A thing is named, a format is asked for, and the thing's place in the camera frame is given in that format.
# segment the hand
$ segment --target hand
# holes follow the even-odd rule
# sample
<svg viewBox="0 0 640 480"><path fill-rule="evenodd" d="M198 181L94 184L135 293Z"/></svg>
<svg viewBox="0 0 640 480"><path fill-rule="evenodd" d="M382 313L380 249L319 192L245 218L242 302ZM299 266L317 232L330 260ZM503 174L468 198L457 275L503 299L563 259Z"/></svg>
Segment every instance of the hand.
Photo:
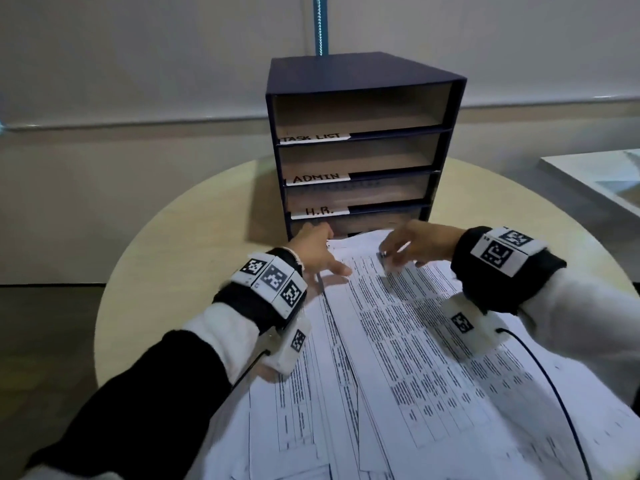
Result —
<svg viewBox="0 0 640 480"><path fill-rule="evenodd" d="M402 267L409 261L417 261L418 267L429 261L451 261L464 233L464 229L457 227L414 219L391 231L380 244L380 251L387 253L387 259L394 267ZM407 242L409 245L398 252Z"/></svg>
<svg viewBox="0 0 640 480"><path fill-rule="evenodd" d="M334 258L326 248L326 241L331 238L333 231L329 224L323 222L314 226L307 222L287 247L296 252L308 273L316 274L328 269L333 274L348 276L351 268Z"/></svg>

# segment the stack of papers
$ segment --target stack of papers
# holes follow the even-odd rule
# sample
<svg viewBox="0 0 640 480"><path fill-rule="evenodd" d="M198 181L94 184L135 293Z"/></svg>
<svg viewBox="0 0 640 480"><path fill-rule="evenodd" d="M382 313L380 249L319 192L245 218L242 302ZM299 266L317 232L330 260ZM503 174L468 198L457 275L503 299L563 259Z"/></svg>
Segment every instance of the stack of papers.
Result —
<svg viewBox="0 0 640 480"><path fill-rule="evenodd" d="M386 275L388 231L330 241L353 269L321 275L296 369L256 367L211 421L188 478L215 480L583 479L548 382L514 339L478 352L442 313L461 290L448 262ZM640 419L585 366L538 346L594 478L635 479Z"/></svg>

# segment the round table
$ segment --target round table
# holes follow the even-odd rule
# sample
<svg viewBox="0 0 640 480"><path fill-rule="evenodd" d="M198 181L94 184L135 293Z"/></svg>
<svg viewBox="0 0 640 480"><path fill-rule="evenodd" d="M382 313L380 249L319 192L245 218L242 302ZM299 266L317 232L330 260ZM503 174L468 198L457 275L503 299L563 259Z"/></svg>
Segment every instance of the round table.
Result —
<svg viewBox="0 0 640 480"><path fill-rule="evenodd" d="M635 293L612 256L578 222L475 165L447 160L430 221L515 228L547 241L572 268ZM98 384L200 313L247 254L286 241L273 158L226 170L167 205L124 251L102 296L94 339Z"/></svg>

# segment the whiteboard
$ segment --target whiteboard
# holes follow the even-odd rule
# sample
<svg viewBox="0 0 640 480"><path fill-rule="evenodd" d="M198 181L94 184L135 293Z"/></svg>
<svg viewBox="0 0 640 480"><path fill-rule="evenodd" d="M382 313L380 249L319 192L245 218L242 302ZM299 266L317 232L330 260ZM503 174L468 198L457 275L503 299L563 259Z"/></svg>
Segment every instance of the whiteboard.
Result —
<svg viewBox="0 0 640 480"><path fill-rule="evenodd" d="M638 98L640 0L328 0L330 53L468 77L463 104Z"/></svg>
<svg viewBox="0 0 640 480"><path fill-rule="evenodd" d="M0 121L64 127L265 117L271 58L312 53L303 5L0 0Z"/></svg>

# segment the person's left hand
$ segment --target person's left hand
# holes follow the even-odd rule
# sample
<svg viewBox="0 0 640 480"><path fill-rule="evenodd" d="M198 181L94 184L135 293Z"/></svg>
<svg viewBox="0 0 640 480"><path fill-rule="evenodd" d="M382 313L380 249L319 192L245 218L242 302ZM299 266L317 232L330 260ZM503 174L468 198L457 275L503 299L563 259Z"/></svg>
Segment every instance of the person's left hand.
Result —
<svg viewBox="0 0 640 480"><path fill-rule="evenodd" d="M341 263L326 248L327 239L333 238L331 226L326 222L314 226L307 222L287 245L300 257L305 272L316 274L328 269L333 274L348 276L351 268Z"/></svg>

